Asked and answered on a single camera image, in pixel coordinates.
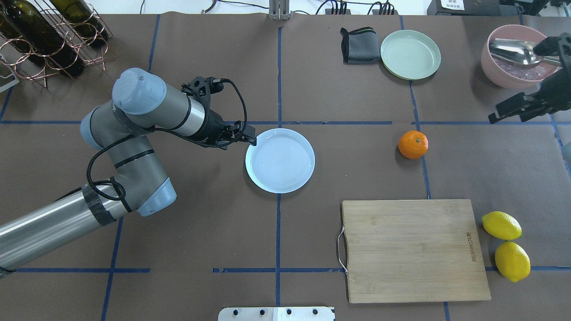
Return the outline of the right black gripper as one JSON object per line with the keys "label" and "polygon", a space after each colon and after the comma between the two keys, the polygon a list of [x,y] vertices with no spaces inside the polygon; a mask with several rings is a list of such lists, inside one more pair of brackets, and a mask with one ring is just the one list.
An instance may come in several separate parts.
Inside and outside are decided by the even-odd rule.
{"label": "right black gripper", "polygon": [[569,110],[570,87],[570,72],[561,68],[541,82],[533,97],[518,93],[496,104],[496,112],[488,116],[489,123],[496,124],[512,116],[519,116],[521,122],[526,122],[537,116]]}

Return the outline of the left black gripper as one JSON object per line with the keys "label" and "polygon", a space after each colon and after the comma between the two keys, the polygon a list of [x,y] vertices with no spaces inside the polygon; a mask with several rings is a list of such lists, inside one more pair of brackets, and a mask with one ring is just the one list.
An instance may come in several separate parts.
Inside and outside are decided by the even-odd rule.
{"label": "left black gripper", "polygon": [[230,126],[217,112],[208,111],[204,124],[200,128],[200,146],[226,150],[228,146],[236,142],[244,142],[251,146],[256,146],[257,136],[255,128],[250,125],[244,125],[242,121],[237,121]]}

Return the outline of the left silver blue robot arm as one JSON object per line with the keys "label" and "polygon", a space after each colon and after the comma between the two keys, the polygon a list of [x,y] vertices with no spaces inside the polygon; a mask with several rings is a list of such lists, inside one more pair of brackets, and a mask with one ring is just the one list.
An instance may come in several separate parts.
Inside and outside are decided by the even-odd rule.
{"label": "left silver blue robot arm", "polygon": [[257,144],[239,95],[243,120],[227,124],[211,110],[211,97],[234,85],[226,78],[196,77],[180,89],[139,68],[121,73],[112,99],[80,122],[82,138],[97,153],[86,170],[86,184],[56,201],[1,227],[1,276],[109,226],[134,211],[147,217],[176,199],[148,136],[165,132],[202,148],[245,142]]}

